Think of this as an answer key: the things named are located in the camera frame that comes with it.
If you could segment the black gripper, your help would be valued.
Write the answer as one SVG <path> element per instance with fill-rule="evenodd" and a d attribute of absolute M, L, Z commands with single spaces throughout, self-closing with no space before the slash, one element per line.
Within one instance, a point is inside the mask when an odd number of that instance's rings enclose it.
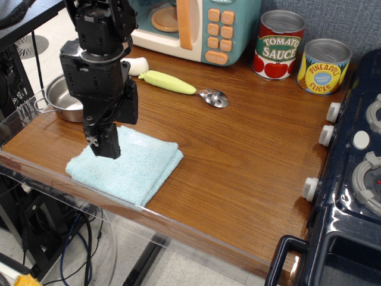
<path fill-rule="evenodd" d="M 83 105 L 83 131 L 94 155 L 117 159 L 121 151 L 114 121 L 135 125 L 138 89 L 122 63 L 121 44 L 104 55 L 82 49 L 78 39 L 60 50 L 60 61 L 69 93 Z"/>

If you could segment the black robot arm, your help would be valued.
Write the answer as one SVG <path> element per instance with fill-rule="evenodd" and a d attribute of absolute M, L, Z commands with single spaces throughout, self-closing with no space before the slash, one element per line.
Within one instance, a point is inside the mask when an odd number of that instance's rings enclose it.
<path fill-rule="evenodd" d="M 83 105 L 83 131 L 96 156 L 117 159 L 116 123 L 138 120 L 138 88 L 122 59 L 132 49 L 136 11 L 128 1 L 66 1 L 77 32 L 60 50 L 69 94 Z"/>

